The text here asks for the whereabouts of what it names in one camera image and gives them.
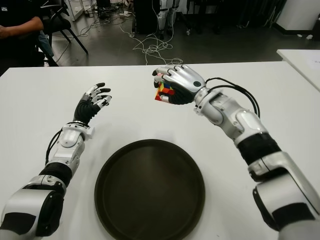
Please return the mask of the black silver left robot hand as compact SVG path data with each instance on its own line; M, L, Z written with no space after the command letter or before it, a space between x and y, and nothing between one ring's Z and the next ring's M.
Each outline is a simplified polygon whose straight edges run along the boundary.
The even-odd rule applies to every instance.
M92 85L81 97L73 116L74 122L81 122L88 126L91 119L104 107L110 104L112 96L108 95L110 88L105 83Z

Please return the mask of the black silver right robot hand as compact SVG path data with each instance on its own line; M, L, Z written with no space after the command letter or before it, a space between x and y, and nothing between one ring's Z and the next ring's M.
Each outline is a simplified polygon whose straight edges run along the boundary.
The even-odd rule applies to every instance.
M205 80L185 64L158 67L152 76L155 88L164 83L173 89L173 94L161 92L159 97L162 102L174 105L192 103L196 94L206 86Z

